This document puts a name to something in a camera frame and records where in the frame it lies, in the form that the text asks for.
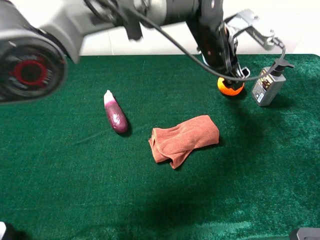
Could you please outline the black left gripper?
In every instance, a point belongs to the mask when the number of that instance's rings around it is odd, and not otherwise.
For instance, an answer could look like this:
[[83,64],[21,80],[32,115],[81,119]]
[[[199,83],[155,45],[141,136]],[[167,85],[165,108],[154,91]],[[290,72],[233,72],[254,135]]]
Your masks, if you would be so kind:
[[242,84],[251,71],[246,66],[240,67],[223,15],[222,0],[200,0],[198,9],[186,23],[206,65],[221,75],[236,78],[232,84]]

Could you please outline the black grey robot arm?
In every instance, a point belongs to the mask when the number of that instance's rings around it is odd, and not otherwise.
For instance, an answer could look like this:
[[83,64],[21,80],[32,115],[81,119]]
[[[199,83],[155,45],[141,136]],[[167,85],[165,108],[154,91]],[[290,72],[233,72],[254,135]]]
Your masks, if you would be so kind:
[[123,27],[129,40],[142,27],[186,22],[203,62],[219,75],[249,77],[236,55],[237,40],[223,19],[221,0],[77,0],[39,28],[9,0],[0,3],[0,102],[29,102],[54,92],[77,63],[85,36]]

